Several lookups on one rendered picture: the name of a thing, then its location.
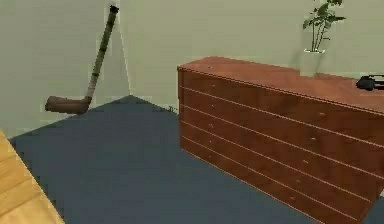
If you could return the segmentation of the black goggles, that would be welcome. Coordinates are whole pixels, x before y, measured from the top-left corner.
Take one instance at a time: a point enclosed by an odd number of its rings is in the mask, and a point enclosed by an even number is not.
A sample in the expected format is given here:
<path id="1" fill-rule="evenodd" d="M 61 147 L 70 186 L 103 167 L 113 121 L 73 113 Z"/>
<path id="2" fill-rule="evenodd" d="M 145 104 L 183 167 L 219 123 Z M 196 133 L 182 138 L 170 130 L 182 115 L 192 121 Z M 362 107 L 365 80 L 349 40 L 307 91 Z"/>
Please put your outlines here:
<path id="1" fill-rule="evenodd" d="M 383 80 L 377 80 L 377 75 L 362 76 L 356 82 L 356 87 L 366 91 L 373 91 L 374 89 L 384 90 L 384 75 Z"/>

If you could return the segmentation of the red-brown chest of drawers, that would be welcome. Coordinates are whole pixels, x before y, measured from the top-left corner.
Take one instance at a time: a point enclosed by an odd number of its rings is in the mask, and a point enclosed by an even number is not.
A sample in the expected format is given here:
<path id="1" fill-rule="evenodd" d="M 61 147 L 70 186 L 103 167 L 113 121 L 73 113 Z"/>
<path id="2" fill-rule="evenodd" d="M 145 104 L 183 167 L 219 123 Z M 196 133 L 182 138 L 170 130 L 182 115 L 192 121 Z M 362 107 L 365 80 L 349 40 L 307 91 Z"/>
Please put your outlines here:
<path id="1" fill-rule="evenodd" d="M 384 224 L 384 90 L 215 56 L 177 71 L 183 150 L 318 224 Z"/>

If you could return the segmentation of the brown hockey stick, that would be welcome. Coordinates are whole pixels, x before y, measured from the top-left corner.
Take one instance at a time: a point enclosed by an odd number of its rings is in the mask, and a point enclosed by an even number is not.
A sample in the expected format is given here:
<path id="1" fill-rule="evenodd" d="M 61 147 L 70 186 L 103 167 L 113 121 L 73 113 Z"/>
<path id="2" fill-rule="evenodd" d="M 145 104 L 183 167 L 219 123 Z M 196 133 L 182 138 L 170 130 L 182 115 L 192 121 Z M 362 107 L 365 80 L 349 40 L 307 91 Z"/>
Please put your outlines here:
<path id="1" fill-rule="evenodd" d="M 82 99 L 69 99 L 59 96 L 49 96 L 45 103 L 45 110 L 49 112 L 66 114 L 84 114 L 88 111 L 92 102 L 100 71 L 108 48 L 119 8 L 115 5 L 109 7 L 108 19 L 105 25 L 101 43 L 96 55 L 91 78 L 85 96 Z"/>

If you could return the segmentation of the green plant in glass vase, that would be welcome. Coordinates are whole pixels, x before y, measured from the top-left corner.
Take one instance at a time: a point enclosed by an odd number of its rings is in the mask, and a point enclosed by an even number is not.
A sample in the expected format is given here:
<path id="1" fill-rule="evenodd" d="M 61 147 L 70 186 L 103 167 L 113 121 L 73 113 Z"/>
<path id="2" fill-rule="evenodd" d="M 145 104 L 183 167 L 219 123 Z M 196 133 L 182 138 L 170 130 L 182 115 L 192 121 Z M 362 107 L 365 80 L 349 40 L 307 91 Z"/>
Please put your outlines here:
<path id="1" fill-rule="evenodd" d="M 302 24 L 302 29 L 311 30 L 311 42 L 308 48 L 303 50 L 299 62 L 301 76 L 313 77 L 320 66 L 326 49 L 321 45 L 325 40 L 330 40 L 326 33 L 336 22 L 345 20 L 344 16 L 337 16 L 336 7 L 340 7 L 344 0 L 319 0 L 320 4 L 315 6 Z"/>

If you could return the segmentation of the light wooden furniture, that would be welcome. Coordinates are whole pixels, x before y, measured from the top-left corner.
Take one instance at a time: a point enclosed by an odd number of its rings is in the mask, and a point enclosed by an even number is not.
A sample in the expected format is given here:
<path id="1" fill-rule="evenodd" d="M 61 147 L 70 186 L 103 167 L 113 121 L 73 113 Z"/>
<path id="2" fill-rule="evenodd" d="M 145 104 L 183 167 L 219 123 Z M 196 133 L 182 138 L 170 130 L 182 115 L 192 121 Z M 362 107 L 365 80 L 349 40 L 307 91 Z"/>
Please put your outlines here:
<path id="1" fill-rule="evenodd" d="M 1 130 L 0 224 L 65 224 Z"/>

